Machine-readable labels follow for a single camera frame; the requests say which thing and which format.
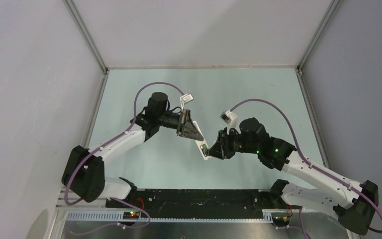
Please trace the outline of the white remote control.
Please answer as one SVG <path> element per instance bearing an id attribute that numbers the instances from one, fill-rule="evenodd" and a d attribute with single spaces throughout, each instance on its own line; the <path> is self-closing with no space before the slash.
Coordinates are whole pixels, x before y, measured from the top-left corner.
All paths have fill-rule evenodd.
<path id="1" fill-rule="evenodd" d="M 193 121 L 193 124 L 194 124 L 194 126 L 197 128 L 198 132 L 199 132 L 201 135 L 203 135 L 203 133 L 202 133 L 202 131 L 201 131 L 199 125 L 197 124 L 197 122 L 196 122 L 195 120 Z M 201 147 L 200 147 L 202 144 L 206 144 L 207 147 L 208 147 L 208 144 L 207 144 L 207 142 L 206 142 L 204 136 L 203 136 L 203 140 L 195 140 L 195 142 L 196 142 L 196 144 L 197 144 L 197 146 L 198 146 L 198 148 L 199 148 L 199 151 L 200 151 L 200 153 L 201 153 L 203 159 L 204 159 L 205 161 L 211 159 L 211 156 L 208 155 L 208 157 L 205 157 L 205 156 L 203 155 L 202 150 L 201 150 Z"/>

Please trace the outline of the green AA battery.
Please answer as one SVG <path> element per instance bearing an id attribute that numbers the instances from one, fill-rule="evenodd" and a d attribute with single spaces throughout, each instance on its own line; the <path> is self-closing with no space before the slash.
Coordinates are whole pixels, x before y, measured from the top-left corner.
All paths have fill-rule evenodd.
<path id="1" fill-rule="evenodd" d="M 202 153 L 205 157 L 208 157 L 208 147 L 206 144 L 202 144 L 201 146 Z"/>

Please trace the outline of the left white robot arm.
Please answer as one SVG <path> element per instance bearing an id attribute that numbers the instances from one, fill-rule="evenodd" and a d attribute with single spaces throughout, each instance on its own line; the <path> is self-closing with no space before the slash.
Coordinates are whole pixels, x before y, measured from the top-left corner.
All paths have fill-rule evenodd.
<path id="1" fill-rule="evenodd" d="M 110 178 L 105 174 L 112 161 L 149 140 L 160 127 L 174 129 L 178 136 L 195 140 L 198 144 L 205 141 L 196 121 L 191 119 L 190 110 L 174 113 L 168 106 L 168 96 L 154 92 L 144 112 L 131 120 L 132 128 L 127 129 L 120 138 L 112 140 L 107 146 L 99 146 L 95 153 L 80 145 L 74 147 L 61 179 L 63 185 L 87 203 L 102 196 L 118 198 L 128 208 L 134 206 L 137 202 L 136 186 L 125 178 Z"/>

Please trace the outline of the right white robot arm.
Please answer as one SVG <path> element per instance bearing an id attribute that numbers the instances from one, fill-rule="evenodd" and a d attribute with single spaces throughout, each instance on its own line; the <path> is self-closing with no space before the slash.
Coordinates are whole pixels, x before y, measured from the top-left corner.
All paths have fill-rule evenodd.
<path id="1" fill-rule="evenodd" d="M 255 118 L 242 121 L 239 130 L 225 128 L 218 132 L 208 155 L 230 159 L 235 153 L 256 154 L 259 161 L 298 177 L 314 186 L 307 189 L 278 179 L 270 189 L 269 200 L 275 208 L 286 204 L 325 213 L 346 229 L 366 235 L 378 206 L 378 187 L 367 180 L 360 183 L 317 163 L 303 160 L 292 144 L 272 136 Z"/>

